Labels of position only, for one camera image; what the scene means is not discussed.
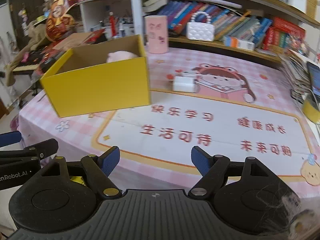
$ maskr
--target pink plush toy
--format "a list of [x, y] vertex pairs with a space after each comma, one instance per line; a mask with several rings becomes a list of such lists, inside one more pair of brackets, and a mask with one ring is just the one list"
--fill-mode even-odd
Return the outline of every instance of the pink plush toy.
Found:
[[126, 59], [132, 59], [136, 57], [138, 56], [131, 52], [120, 50], [113, 53], [109, 53], [107, 63], [126, 60]]

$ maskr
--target red box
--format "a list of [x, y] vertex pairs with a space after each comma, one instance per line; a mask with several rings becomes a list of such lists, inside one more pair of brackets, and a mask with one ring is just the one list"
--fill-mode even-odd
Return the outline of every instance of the red box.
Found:
[[304, 36], [306, 35], [306, 30], [279, 17], [275, 17], [273, 21], [273, 27], [275, 29], [283, 31], [284, 33], [298, 36], [301, 39], [304, 39]]

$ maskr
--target metal screw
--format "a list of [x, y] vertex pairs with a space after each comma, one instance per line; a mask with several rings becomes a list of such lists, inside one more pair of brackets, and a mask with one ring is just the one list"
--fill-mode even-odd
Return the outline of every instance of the metal screw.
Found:
[[115, 196], [119, 194], [119, 190], [116, 188], [106, 188], [103, 193], [106, 196]]
[[204, 188], [196, 187], [191, 190], [191, 193], [195, 196], [204, 196], [207, 194], [207, 191]]

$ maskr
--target phone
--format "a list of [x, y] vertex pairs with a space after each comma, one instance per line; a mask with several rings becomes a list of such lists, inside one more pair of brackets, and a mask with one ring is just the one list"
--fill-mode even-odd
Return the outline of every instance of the phone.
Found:
[[315, 94], [317, 101], [320, 103], [320, 68], [307, 62], [312, 92]]

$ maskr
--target red book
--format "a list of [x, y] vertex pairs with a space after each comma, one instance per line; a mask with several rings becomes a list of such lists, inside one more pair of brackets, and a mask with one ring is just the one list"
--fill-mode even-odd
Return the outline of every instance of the red book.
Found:
[[304, 36], [306, 35], [306, 31], [304, 29], [279, 17], [274, 18], [273, 27], [283, 31], [284, 33], [298, 36], [301, 39], [304, 39]]
[[267, 34], [266, 34], [264, 41], [263, 41], [262, 49], [269, 50], [269, 46], [272, 44], [272, 41], [273, 41], [274, 33], [275, 33], [275, 30], [273, 27], [270, 27], [267, 30]]
[[275, 30], [275, 33], [273, 34], [272, 45], [279, 46], [279, 39], [280, 39], [280, 31]]
[[197, 12], [202, 6], [204, 6], [204, 3], [200, 2], [198, 5], [196, 5], [174, 28], [173, 31], [177, 34], [180, 34], [184, 27], [187, 25], [189, 20], [191, 19], [191, 16]]

